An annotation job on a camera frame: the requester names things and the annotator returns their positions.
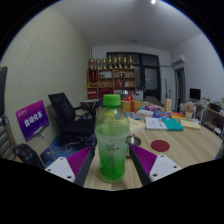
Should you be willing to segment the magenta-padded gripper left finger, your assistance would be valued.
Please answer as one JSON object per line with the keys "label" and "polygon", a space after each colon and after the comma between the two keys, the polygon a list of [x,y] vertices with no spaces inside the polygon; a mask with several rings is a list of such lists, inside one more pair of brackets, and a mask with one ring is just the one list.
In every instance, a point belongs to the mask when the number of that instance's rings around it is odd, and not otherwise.
{"label": "magenta-padded gripper left finger", "polygon": [[46,168],[46,171],[83,186],[94,155],[95,147],[88,146],[68,158],[59,157]]}

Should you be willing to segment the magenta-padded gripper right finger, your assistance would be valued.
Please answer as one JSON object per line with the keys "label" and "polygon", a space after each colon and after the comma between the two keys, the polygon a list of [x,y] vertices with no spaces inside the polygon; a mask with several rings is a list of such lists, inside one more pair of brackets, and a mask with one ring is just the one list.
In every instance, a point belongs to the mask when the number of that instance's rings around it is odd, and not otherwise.
{"label": "magenta-padded gripper right finger", "polygon": [[181,170],[181,167],[165,154],[155,155],[133,144],[129,145],[129,154],[143,186]]}

